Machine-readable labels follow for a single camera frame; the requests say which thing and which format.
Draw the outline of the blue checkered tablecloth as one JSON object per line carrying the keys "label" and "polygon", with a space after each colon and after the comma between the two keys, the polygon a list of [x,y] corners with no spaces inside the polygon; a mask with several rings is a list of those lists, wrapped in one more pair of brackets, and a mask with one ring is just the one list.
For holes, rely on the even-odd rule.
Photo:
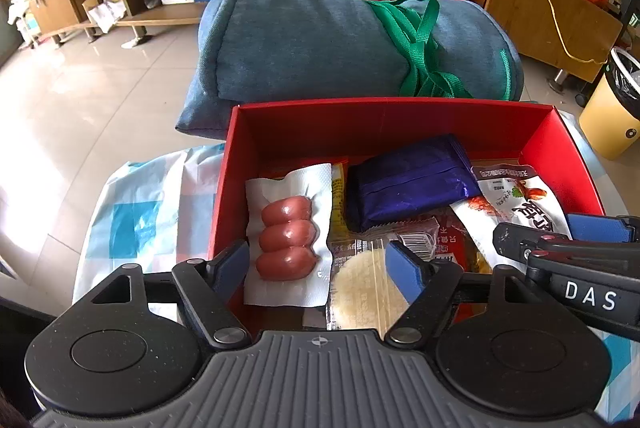
{"label": "blue checkered tablecloth", "polygon": [[451,318],[418,349],[372,330],[307,332],[291,311],[231,312],[250,334],[205,350],[171,278],[175,207],[104,207],[85,250],[115,272],[64,315],[78,387],[41,416],[61,427],[599,427],[639,413],[639,364],[527,274],[465,273]]}

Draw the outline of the white paper bag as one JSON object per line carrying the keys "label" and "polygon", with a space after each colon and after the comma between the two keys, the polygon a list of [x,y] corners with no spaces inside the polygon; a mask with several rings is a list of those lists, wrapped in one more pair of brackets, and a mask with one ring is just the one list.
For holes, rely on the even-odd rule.
{"label": "white paper bag", "polygon": [[84,0],[82,8],[85,9],[89,21],[103,34],[110,32],[127,12],[124,0]]}

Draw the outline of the small white red snack packet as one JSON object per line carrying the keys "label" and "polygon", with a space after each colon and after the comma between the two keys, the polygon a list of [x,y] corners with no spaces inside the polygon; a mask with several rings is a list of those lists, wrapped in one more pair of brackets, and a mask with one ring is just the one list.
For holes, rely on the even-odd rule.
{"label": "small white red snack packet", "polygon": [[480,195],[450,207],[490,269],[497,265],[522,267],[496,251],[492,233],[498,223],[572,237],[560,202],[530,165],[473,166],[472,172]]}

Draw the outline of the yellow trash bin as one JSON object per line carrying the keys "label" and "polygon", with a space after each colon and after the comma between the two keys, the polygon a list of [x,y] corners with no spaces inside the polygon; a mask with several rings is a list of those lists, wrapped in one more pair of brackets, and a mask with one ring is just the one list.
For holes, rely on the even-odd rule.
{"label": "yellow trash bin", "polygon": [[639,92],[639,61],[614,47],[579,116],[591,148],[605,159],[617,159],[639,140]]}

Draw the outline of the red cardboard box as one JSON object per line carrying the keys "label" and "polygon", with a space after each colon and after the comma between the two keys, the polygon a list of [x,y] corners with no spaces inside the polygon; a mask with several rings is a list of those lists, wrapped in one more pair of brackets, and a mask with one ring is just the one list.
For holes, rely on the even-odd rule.
{"label": "red cardboard box", "polygon": [[473,165],[533,167],[567,213],[603,214],[587,165],[559,112],[542,104],[438,98],[352,98],[245,104],[232,111],[209,250],[244,237],[247,180],[319,163],[399,161],[453,136]]}

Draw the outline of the vacuum packed sausages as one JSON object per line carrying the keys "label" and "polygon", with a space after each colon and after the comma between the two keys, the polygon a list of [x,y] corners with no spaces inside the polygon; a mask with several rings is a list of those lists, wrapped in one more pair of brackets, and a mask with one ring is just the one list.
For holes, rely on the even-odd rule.
{"label": "vacuum packed sausages", "polygon": [[250,269],[244,303],[317,308],[329,298],[333,255],[332,165],[311,165],[281,179],[245,182]]}

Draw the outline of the red green spicy packet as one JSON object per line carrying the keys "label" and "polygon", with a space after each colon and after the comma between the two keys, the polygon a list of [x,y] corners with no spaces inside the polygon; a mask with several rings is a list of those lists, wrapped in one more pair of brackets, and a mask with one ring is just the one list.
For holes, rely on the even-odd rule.
{"label": "red green spicy packet", "polygon": [[491,272],[483,255],[477,250],[465,226],[451,211],[435,215],[438,222],[435,258],[457,263],[465,272]]}

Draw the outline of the rolled blue blanket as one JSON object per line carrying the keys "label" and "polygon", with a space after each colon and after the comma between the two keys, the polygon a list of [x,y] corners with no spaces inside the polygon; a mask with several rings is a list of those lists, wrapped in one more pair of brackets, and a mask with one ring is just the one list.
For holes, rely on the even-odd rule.
{"label": "rolled blue blanket", "polygon": [[470,0],[210,0],[176,128],[222,139],[240,104],[516,101],[523,86],[508,34]]}

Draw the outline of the round white cake packet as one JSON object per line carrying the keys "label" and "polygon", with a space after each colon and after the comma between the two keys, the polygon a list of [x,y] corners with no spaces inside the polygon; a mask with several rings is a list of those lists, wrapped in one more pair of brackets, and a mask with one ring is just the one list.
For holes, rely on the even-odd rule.
{"label": "round white cake packet", "polygon": [[385,248],[399,241],[422,260],[431,261],[438,224],[391,227],[364,237],[330,242],[333,255],[326,327],[329,330],[372,328],[384,336],[409,304],[388,276]]}

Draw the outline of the yellow red Trolli packet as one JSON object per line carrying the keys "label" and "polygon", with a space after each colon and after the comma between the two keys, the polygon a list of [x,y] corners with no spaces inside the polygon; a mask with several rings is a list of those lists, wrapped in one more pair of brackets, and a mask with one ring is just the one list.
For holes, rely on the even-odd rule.
{"label": "yellow red Trolli packet", "polygon": [[345,170],[342,163],[332,165],[332,211],[330,218],[329,241],[338,242],[349,239],[349,229],[344,216],[345,211]]}

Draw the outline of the purple foil packet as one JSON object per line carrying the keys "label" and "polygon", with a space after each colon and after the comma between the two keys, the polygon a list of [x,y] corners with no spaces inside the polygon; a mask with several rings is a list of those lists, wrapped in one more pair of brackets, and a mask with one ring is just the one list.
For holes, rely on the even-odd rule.
{"label": "purple foil packet", "polygon": [[363,232],[479,195],[462,145],[445,135],[349,166],[344,216]]}

